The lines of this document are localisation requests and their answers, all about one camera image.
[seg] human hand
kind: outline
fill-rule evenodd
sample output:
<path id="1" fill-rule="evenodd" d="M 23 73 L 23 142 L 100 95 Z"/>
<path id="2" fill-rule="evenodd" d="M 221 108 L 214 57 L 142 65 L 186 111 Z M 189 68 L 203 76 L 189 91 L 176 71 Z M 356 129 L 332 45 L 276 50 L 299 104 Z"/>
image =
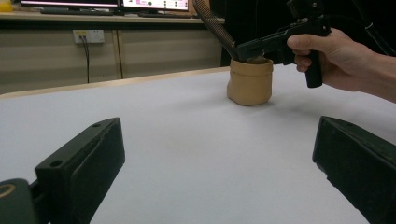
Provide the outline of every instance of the human hand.
<path id="1" fill-rule="evenodd" d="M 299 72 L 306 72 L 312 61 L 311 50 L 319 51 L 323 83 L 345 91 L 360 91 L 361 83 L 372 74 L 368 72 L 375 53 L 354 42 L 342 31 L 332 29 L 328 36 L 295 35 L 288 39 L 295 53 Z"/>

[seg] black wire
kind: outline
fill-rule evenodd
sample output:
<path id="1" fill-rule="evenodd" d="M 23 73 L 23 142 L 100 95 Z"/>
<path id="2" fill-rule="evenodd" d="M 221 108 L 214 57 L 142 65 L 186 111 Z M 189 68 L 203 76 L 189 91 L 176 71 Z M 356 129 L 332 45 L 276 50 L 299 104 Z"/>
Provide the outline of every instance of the black wire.
<path id="1" fill-rule="evenodd" d="M 360 0 L 352 0 L 355 7 L 358 9 L 359 14 L 361 14 L 361 19 L 364 23 L 364 29 L 367 34 L 374 40 L 374 42 L 381 48 L 381 50 L 389 55 L 396 56 L 396 51 L 388 44 L 388 42 L 382 37 L 382 35 L 375 29 L 373 22 L 370 20 L 367 11 L 365 10 L 363 4 Z"/>
<path id="2" fill-rule="evenodd" d="M 259 0 L 256 0 L 256 11 L 255 11 L 255 17 L 256 17 L 256 36 L 259 36 Z"/>
<path id="3" fill-rule="evenodd" d="M 88 42 L 86 36 L 80 36 L 82 45 L 84 46 L 85 50 L 85 57 L 87 59 L 87 83 L 90 83 L 90 51 L 88 49 Z"/>

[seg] gun grip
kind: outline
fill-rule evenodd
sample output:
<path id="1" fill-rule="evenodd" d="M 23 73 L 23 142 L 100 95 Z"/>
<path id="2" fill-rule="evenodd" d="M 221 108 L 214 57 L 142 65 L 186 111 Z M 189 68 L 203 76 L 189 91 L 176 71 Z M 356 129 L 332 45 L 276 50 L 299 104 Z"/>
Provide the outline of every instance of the gun grip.
<path id="1" fill-rule="evenodd" d="M 318 52 L 316 50 L 312 50 L 309 54 L 309 58 L 312 60 L 312 64 L 305 72 L 306 85 L 308 86 L 308 88 L 316 88 L 322 85 Z"/>

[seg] finger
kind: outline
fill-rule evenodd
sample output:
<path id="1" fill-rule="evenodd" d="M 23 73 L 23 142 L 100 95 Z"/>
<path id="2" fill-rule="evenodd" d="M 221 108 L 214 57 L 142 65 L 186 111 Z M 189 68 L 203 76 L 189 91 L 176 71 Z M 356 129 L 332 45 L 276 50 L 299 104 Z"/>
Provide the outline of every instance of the finger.
<path id="1" fill-rule="evenodd" d="M 311 53 L 311 50 L 310 49 L 308 49 L 308 50 L 294 49 L 293 53 L 297 54 L 297 55 L 309 55 Z"/>
<path id="2" fill-rule="evenodd" d="M 302 56 L 298 56 L 298 55 L 296 55 L 294 57 L 294 62 L 297 65 L 305 66 L 305 67 L 308 67 L 308 66 L 310 66 L 312 64 L 312 60 L 310 58 L 302 57 Z"/>
<path id="3" fill-rule="evenodd" d="M 333 49 L 332 40 L 328 37 L 317 35 L 293 35 L 289 37 L 288 46 L 297 50 L 319 50 L 330 52 Z"/>
<path id="4" fill-rule="evenodd" d="M 308 70 L 308 67 L 307 67 L 307 66 L 303 66 L 303 65 L 298 65 L 298 64 L 297 64 L 297 71 L 304 73 L 304 72 L 306 72 L 307 70 Z"/>

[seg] beige wall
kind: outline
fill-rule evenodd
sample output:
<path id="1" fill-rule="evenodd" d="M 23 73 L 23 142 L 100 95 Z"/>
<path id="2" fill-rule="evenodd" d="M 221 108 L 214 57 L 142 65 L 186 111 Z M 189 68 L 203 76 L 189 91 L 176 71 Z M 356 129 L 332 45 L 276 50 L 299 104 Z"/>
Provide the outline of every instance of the beige wall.
<path id="1" fill-rule="evenodd" d="M 104 44 L 90 44 L 90 80 L 117 78 L 113 34 Z M 2 31 L 0 93 L 87 82 L 87 62 L 71 31 Z"/>
<path id="2" fill-rule="evenodd" d="M 105 31 L 105 41 L 89 44 L 91 82 L 121 78 L 121 69 L 128 78 L 220 65 L 221 46 L 207 30 Z M 1 32 L 0 94 L 86 82 L 72 31 Z"/>

